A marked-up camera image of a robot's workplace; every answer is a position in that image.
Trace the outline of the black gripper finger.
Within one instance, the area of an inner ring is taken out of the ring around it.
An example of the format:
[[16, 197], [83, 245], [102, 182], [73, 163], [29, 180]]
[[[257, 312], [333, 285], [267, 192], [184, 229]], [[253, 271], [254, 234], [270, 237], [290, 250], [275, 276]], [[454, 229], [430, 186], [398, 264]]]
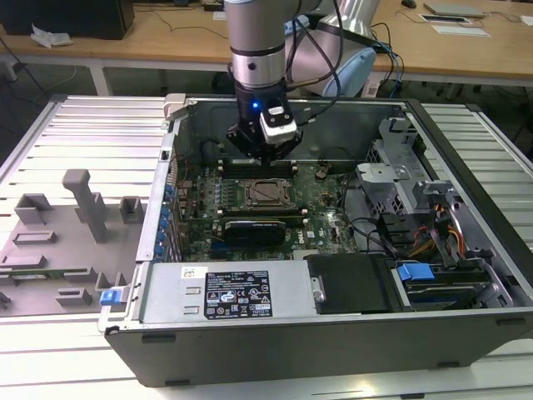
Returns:
[[267, 146], [261, 129], [255, 123], [236, 123], [227, 131], [227, 139], [248, 158], [267, 163]]
[[284, 159], [289, 155], [300, 143], [302, 140], [302, 135], [296, 135], [293, 139], [286, 141], [277, 145], [268, 146], [268, 161], [267, 163], [273, 163], [278, 160]]

